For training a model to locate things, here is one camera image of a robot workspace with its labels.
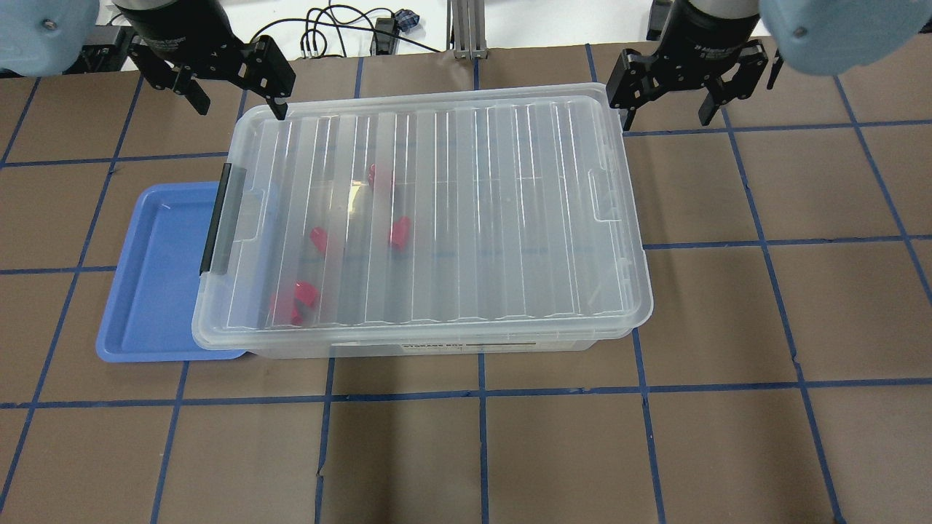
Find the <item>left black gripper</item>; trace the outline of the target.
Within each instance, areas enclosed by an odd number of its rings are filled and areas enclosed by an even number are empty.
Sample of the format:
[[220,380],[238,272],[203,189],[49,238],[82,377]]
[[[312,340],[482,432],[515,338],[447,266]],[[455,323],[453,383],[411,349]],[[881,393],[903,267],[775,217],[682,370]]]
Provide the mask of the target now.
[[130,59],[155,90],[182,96],[201,116],[210,97],[195,79],[227,81],[262,97],[277,120],[288,112],[296,73],[272,36],[246,43],[217,1],[114,1],[140,43]]

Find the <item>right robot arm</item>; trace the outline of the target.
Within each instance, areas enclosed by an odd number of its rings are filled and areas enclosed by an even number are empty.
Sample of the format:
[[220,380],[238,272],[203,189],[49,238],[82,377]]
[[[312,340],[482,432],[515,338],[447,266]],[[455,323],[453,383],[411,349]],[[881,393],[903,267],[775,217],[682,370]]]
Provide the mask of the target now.
[[784,66],[836,76],[879,62],[922,33],[930,13],[928,1],[672,1],[655,51],[620,53],[609,105],[629,130],[646,103],[705,90],[697,116],[706,126],[762,77],[772,89]]

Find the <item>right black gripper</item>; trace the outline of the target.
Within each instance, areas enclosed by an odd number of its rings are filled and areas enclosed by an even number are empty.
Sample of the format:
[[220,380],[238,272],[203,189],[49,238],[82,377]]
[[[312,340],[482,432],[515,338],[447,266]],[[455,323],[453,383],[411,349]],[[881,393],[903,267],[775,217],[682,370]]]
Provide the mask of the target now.
[[757,1],[653,1],[648,39],[656,50],[623,49],[606,83],[609,105],[623,111],[623,132],[660,87],[705,87],[697,112],[704,127],[725,104],[752,96],[769,63],[751,37],[759,20]]

